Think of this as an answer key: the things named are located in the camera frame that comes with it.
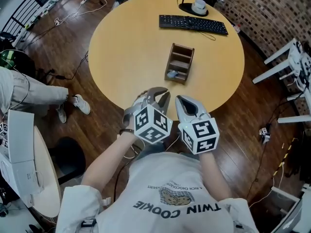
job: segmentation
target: black keyboard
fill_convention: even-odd
[[[197,17],[159,16],[160,28],[190,29],[196,31],[228,35],[225,25],[221,21],[213,21]]]

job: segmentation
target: sneaker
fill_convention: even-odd
[[[59,109],[56,109],[58,113],[58,118],[62,123],[65,123],[67,121],[66,112],[64,111],[64,107],[61,105]]]
[[[73,104],[75,107],[79,108],[84,114],[88,115],[91,112],[91,108],[80,94],[74,96],[76,98],[76,102]]]

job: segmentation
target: t-shirt print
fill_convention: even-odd
[[[195,198],[189,190],[201,190],[202,187],[186,187],[180,186],[174,181],[170,181],[165,186],[151,186],[148,185],[147,188],[149,189],[157,189],[159,192],[159,202],[165,205],[171,205],[172,207],[181,207],[186,206],[183,208],[174,208],[172,211],[167,210],[166,208],[162,208],[159,203],[152,204],[150,202],[144,201],[137,201],[134,208],[139,210],[147,210],[153,214],[158,214],[162,218],[176,218],[182,214],[196,214],[196,213],[204,213],[204,212],[216,212],[221,210],[217,203],[210,204],[210,203],[203,203],[198,204],[195,203]]]

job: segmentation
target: black stand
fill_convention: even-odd
[[[64,176],[58,178],[63,184],[81,176],[86,169],[86,159],[80,145],[70,137],[60,138],[56,146],[49,149],[53,161],[58,165]]]
[[[192,6],[192,3],[190,2],[184,2],[185,0],[183,0],[181,2],[181,4],[178,6],[179,9],[181,9],[182,11],[185,11],[189,14],[192,14],[192,15],[195,15],[195,16],[198,16],[198,17],[206,17],[208,15],[208,10],[206,10],[206,13],[205,14],[198,14],[198,13],[195,13],[192,9],[191,9],[191,6]]]

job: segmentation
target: table top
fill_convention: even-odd
[[[96,28],[89,46],[89,68],[101,92],[122,109],[130,107],[142,91],[162,86],[171,92],[167,116],[178,120],[177,95],[197,99],[211,112],[238,88],[244,52],[230,22],[208,5],[206,18],[222,21],[228,36],[212,34],[216,38],[212,41],[196,31],[159,28],[159,15],[193,16],[180,10],[176,2],[129,0],[106,15]],[[173,43],[195,48],[185,85],[164,80]]]
[[[49,150],[36,126],[34,127],[34,154],[35,169],[39,172],[38,181],[41,185],[43,180],[44,189],[39,194],[33,194],[33,207],[44,216],[55,217],[60,210],[61,192]]]

